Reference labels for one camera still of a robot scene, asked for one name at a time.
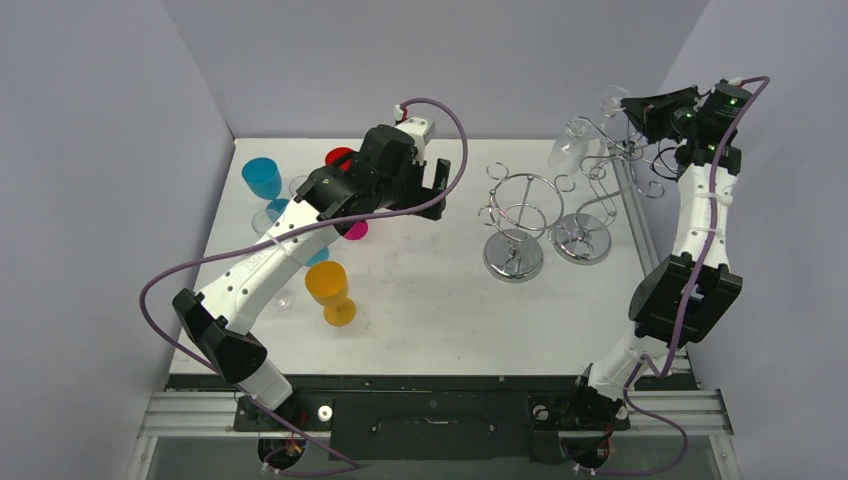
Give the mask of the clear wine glass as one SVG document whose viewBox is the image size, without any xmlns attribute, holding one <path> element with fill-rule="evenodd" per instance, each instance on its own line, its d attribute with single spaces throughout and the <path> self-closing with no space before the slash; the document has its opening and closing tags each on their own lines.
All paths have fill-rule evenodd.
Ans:
<svg viewBox="0 0 848 480">
<path fill-rule="evenodd" d="M 273 209 L 264 209 L 257 212 L 251 220 L 251 227 L 255 235 L 262 238 L 279 219 L 279 216 L 280 213 Z"/>
<path fill-rule="evenodd" d="M 294 177 L 288 184 L 289 195 L 291 197 L 295 197 L 297 195 L 298 189 L 304 184 L 307 179 L 307 175 L 299 175 Z"/>
</svg>

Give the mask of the pink wine glass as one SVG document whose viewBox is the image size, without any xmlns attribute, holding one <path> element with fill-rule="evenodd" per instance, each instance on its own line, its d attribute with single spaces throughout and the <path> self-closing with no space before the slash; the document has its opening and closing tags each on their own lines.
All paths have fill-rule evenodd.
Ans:
<svg viewBox="0 0 848 480">
<path fill-rule="evenodd" d="M 361 240 L 367 235 L 368 230 L 368 223 L 366 221 L 359 221 L 354 223 L 343 237 L 350 241 Z"/>
</svg>

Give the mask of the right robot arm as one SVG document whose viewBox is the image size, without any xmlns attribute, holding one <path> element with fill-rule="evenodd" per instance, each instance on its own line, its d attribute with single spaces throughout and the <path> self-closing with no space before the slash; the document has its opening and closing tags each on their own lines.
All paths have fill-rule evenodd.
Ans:
<svg viewBox="0 0 848 480">
<path fill-rule="evenodd" d="M 648 370 L 666 376 L 677 351 L 701 342 L 738 298 L 743 279 L 726 252 L 733 190 L 741 151 L 732 146 L 738 125 L 758 96 L 746 79 L 722 79 L 702 93 L 695 86 L 619 104 L 651 144 L 676 143 L 679 213 L 670 254 L 638 285 L 628 318 L 632 327 L 579 377 L 564 400 L 578 427 L 612 423 L 625 395 Z"/>
</svg>

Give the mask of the tall chrome glass rack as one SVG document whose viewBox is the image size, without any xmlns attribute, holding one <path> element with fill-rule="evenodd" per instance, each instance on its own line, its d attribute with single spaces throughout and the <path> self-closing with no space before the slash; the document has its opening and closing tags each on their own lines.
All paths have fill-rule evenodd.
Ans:
<svg viewBox="0 0 848 480">
<path fill-rule="evenodd" d="M 645 158 L 646 147 L 636 133 L 621 140 L 611 138 L 601 124 L 585 117 L 591 125 L 588 154 L 570 177 L 587 180 L 593 196 L 572 213 L 557 221 L 548 233 L 555 252 L 564 260 L 579 265 L 593 265 L 604 260 L 612 248 L 610 227 L 618 216 L 616 199 L 625 193 L 638 193 L 655 199 L 665 189 L 656 180 L 644 188 L 636 184 L 635 163 Z"/>
</svg>

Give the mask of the red wine glass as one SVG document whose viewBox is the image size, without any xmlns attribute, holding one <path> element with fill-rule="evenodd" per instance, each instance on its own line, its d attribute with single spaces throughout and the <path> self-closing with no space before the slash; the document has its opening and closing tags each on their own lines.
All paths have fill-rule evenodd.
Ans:
<svg viewBox="0 0 848 480">
<path fill-rule="evenodd" d="M 355 151 L 349 147 L 334 148 L 325 155 L 325 165 L 347 172 L 354 155 Z"/>
</svg>

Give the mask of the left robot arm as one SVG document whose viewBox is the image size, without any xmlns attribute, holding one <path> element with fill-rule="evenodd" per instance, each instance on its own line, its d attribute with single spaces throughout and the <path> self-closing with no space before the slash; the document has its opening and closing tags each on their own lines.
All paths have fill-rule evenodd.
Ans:
<svg viewBox="0 0 848 480">
<path fill-rule="evenodd" d="M 424 152 L 435 132 L 431 120 L 412 117 L 367 131 L 361 147 L 313 170 L 281 217 L 243 257 L 197 292 L 184 289 L 172 305 L 192 343 L 224 380 L 260 403 L 272 429 L 291 427 L 298 416 L 293 388 L 251 329 L 283 286 L 321 249 L 351 228 L 349 217 L 380 209 L 427 204 L 423 217 L 438 220 L 445 203 L 450 163 L 441 160 L 431 187 L 423 184 Z"/>
</svg>

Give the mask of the blue wine glass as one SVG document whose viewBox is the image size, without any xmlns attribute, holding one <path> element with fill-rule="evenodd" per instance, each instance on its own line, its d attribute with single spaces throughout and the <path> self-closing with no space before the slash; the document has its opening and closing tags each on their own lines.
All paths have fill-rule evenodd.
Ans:
<svg viewBox="0 0 848 480">
<path fill-rule="evenodd" d="M 324 247 L 320 249 L 317 253 L 311 256 L 306 262 L 305 266 L 307 268 L 311 268 L 312 266 L 327 261 L 330 257 L 330 251 L 328 247 Z"/>
<path fill-rule="evenodd" d="M 283 181 L 277 163 L 268 157 L 253 158 L 242 167 L 241 176 L 255 196 L 268 201 L 268 216 L 279 218 L 289 200 L 281 196 Z"/>
</svg>

